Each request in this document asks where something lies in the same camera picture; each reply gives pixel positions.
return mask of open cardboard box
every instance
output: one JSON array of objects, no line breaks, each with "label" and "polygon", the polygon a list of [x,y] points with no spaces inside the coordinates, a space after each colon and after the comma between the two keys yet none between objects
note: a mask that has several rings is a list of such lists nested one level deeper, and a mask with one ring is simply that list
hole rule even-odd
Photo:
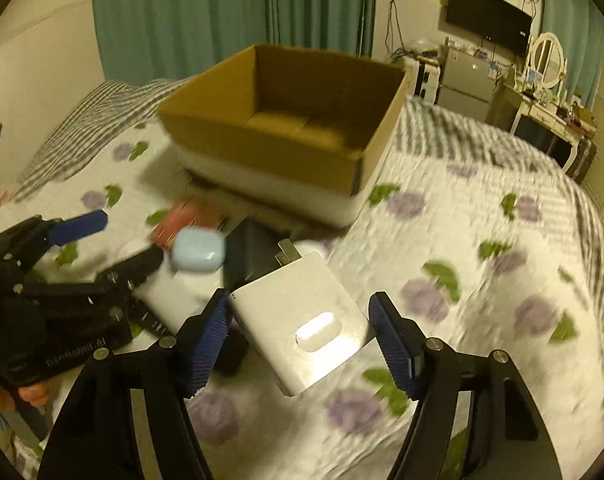
[{"label": "open cardboard box", "polygon": [[395,66],[259,44],[192,79],[158,113],[191,171],[345,226],[377,179],[407,86]]}]

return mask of white quilt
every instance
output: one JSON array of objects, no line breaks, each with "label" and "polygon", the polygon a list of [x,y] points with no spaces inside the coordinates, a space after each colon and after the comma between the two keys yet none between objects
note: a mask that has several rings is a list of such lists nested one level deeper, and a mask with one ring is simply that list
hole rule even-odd
[{"label": "white quilt", "polygon": [[[604,324],[575,203],[553,173],[415,155],[407,121],[420,109],[404,110],[371,202],[343,239],[328,241],[329,266],[364,312],[370,295],[384,290],[427,336],[457,351],[506,350],[540,409],[564,478],[577,479],[604,446]],[[139,156],[129,160],[133,150]],[[109,207],[115,188],[121,196]],[[52,250],[39,267],[52,281],[90,279],[122,245],[150,233],[149,215],[187,191],[169,139],[149,121],[124,131],[68,180],[4,204],[0,231],[35,214],[69,218],[104,206],[108,228],[79,242],[77,260],[58,269]],[[285,216],[220,190],[208,193],[238,216],[291,226]],[[200,300],[215,286],[211,279]],[[151,341],[141,335],[131,349]],[[288,398],[250,352],[237,377],[213,377],[188,401],[214,477],[386,478],[415,405],[394,391],[384,369],[373,341]],[[57,409],[75,376],[63,378]],[[460,418],[454,432],[463,427]]]}]

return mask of black tv screen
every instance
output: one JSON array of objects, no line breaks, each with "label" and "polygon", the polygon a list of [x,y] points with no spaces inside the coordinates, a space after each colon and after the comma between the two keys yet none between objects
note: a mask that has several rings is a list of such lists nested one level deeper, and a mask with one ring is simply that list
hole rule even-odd
[{"label": "black tv screen", "polygon": [[464,28],[518,56],[527,53],[531,16],[504,0],[448,0],[447,23]]}]

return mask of refrigerator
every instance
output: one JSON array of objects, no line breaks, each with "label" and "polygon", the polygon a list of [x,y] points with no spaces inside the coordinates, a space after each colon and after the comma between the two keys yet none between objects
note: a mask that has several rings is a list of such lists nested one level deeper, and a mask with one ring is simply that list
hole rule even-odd
[{"label": "refrigerator", "polygon": [[495,72],[489,61],[448,50],[437,104],[484,122],[494,89]]}]

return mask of bed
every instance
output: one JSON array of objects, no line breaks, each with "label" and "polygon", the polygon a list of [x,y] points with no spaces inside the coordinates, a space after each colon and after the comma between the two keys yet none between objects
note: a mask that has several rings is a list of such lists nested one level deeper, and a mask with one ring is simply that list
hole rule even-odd
[{"label": "bed", "polygon": [[[19,182],[0,190],[0,231],[35,214],[108,212],[108,228],[81,240],[71,262],[58,266],[60,252],[47,253],[38,270],[48,280],[91,279],[126,244],[147,238],[147,219],[185,192],[228,208],[231,225],[251,215],[312,232],[301,219],[203,186],[180,168],[155,110],[181,84],[100,85]],[[554,161],[500,130],[407,98],[369,202],[345,236],[321,237],[328,265],[363,312],[370,295],[385,290],[427,336],[457,351],[505,349],[540,409],[564,478],[588,469],[604,447],[602,233],[591,203]],[[438,280],[445,286],[435,287]],[[195,280],[194,301],[204,307],[219,283],[219,273]],[[142,333],[125,351],[153,341]],[[78,372],[60,378],[54,415]],[[466,402],[461,397],[460,407]],[[374,341],[293,398],[250,351],[238,376],[213,377],[187,403],[220,479],[385,478],[415,409],[395,390]],[[464,425],[457,417],[453,434]]]}]

